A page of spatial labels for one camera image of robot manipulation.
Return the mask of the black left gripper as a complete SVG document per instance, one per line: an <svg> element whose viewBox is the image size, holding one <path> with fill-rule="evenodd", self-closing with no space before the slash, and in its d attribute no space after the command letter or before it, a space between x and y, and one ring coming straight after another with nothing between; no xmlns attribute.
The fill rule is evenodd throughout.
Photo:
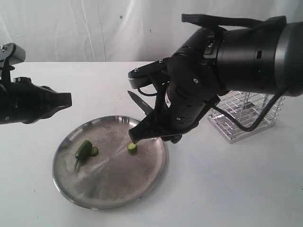
<svg viewBox="0 0 303 227"><path fill-rule="evenodd" d="M31 78L18 77L9 84L0 84L1 124L32 124L71 106L71 93L58 93L47 86L36 86Z"/></svg>

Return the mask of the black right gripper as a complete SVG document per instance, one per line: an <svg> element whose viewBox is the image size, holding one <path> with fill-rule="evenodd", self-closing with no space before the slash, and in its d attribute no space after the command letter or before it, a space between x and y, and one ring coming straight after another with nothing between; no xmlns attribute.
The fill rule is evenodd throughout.
<svg viewBox="0 0 303 227"><path fill-rule="evenodd" d="M164 142L178 143L199 124L210 104L218 104L218 88L173 80L162 83L156 89L154 111L129 130L132 142L160 137Z"/></svg>

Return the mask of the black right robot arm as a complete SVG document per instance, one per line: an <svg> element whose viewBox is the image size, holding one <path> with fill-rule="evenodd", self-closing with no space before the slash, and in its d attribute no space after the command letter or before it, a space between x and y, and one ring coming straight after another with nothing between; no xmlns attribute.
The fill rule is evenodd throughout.
<svg viewBox="0 0 303 227"><path fill-rule="evenodd" d="M129 72L133 89L153 85L155 106L129 130L133 143L162 138L173 143L194 129L220 96L230 91L272 98L248 127L229 113L242 131L255 130L281 96L303 93L303 24L285 16L250 18L183 14L198 30L170 57Z"/></svg>

